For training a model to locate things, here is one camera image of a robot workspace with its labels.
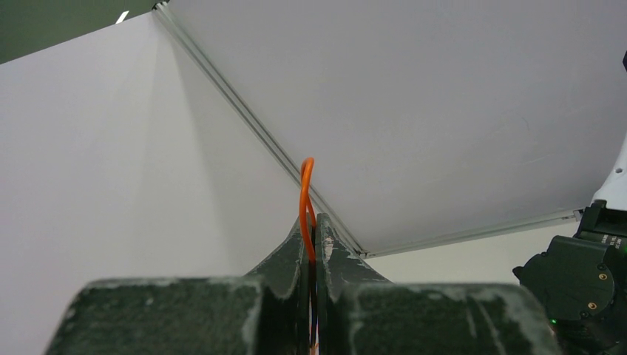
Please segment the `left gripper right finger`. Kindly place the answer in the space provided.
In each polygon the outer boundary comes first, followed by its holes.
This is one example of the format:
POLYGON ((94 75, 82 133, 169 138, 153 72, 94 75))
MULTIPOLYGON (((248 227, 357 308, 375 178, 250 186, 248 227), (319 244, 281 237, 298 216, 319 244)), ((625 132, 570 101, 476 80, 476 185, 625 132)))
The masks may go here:
POLYGON ((499 283, 392 283, 316 219, 321 354, 559 354, 525 288, 499 283))

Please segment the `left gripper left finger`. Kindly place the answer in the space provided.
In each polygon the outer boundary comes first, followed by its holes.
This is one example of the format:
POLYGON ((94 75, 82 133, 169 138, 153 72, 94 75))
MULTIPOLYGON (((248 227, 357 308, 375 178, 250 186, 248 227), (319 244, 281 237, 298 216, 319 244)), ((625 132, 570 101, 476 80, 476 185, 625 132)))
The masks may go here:
POLYGON ((248 273, 87 283, 48 354, 307 354, 306 252, 298 224, 248 273))

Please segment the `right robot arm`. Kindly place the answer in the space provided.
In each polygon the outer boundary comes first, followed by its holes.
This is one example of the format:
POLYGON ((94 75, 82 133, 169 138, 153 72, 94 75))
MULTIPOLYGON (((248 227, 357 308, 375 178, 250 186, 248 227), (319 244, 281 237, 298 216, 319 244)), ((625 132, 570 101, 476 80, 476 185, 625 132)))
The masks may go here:
POLYGON ((626 145, 571 237, 512 273, 543 306, 566 354, 626 353, 626 145))

